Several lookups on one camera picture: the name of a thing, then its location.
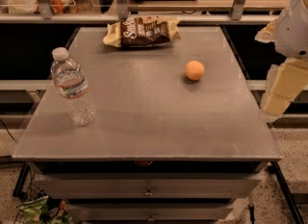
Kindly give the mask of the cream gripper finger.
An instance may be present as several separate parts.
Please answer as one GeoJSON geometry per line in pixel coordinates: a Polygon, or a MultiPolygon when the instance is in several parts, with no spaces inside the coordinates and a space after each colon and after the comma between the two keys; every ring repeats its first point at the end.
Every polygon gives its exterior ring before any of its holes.
{"type": "Polygon", "coordinates": [[[264,27],[261,31],[259,31],[256,34],[255,39],[263,43],[274,42],[276,25],[277,25],[277,20],[274,19],[266,27],[264,27]]]}
{"type": "Polygon", "coordinates": [[[307,61],[287,58],[280,65],[273,64],[260,103],[260,118],[265,122],[276,121],[307,86],[307,61]]]}

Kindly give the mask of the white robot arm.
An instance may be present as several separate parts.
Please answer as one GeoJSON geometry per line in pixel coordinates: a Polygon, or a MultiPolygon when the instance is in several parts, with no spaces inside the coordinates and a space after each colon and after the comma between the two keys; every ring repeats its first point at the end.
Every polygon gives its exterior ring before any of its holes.
{"type": "Polygon", "coordinates": [[[291,0],[255,39],[273,42],[275,51],[286,57],[270,67],[260,103],[260,118],[274,122],[308,86],[308,0],[291,0]]]}

